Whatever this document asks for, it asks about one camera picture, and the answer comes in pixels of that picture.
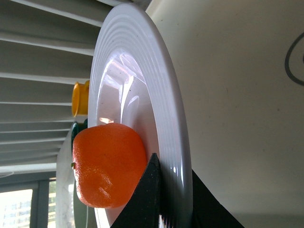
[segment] fake orange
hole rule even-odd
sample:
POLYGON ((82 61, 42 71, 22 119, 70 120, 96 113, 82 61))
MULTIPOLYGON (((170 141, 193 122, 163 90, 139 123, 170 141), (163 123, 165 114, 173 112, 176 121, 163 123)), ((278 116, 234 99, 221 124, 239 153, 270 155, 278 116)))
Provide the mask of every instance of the fake orange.
POLYGON ((72 165, 80 201, 109 209, 129 201, 147 158, 136 131, 120 123, 108 123, 77 134, 72 165))

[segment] white plate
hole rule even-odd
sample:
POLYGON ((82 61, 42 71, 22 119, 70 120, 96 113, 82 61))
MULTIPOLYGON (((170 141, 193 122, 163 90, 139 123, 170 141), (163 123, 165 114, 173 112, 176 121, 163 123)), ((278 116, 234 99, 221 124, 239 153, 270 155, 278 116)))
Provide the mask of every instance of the white plate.
MULTIPOLYGON (((141 136, 160 158, 173 222, 190 226, 192 169, 181 93, 168 50, 149 16, 121 4, 100 30, 92 64, 88 127, 114 121, 141 136)), ((107 209, 110 225, 122 208, 107 209)))

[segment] yellow cap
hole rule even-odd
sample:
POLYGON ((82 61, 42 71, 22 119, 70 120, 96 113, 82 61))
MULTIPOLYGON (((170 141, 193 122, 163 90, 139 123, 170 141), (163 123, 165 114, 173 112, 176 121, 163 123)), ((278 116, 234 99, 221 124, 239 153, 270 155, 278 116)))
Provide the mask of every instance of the yellow cap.
POLYGON ((84 84, 75 83, 72 95, 72 114, 74 117, 77 115, 87 115, 89 87, 90 81, 86 81, 84 84))

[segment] orange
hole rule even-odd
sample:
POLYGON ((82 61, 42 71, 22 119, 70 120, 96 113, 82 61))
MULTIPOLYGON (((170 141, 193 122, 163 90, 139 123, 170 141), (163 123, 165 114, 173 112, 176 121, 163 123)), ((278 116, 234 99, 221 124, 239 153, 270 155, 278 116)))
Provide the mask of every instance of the orange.
POLYGON ((109 209, 129 201, 147 157, 136 131, 120 123, 108 123, 77 134, 72 165, 80 201, 109 209))

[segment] black line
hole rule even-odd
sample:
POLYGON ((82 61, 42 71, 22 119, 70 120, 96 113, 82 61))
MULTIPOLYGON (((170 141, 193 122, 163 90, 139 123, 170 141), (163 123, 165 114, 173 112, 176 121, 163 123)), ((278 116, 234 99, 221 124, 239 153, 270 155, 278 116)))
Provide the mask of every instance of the black line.
POLYGON ((293 49, 295 48, 295 46, 299 43, 299 41, 304 37, 304 33, 302 33, 293 43, 292 45, 290 46, 289 50, 287 51, 287 54, 286 54, 286 57, 285 57, 285 71, 288 75, 288 77, 293 80, 295 83, 301 85, 301 86, 304 86, 304 81, 298 79, 297 77, 295 77, 293 75, 293 73, 291 72, 290 70, 290 67, 289 67, 289 58, 291 56, 291 53, 293 51, 293 49))

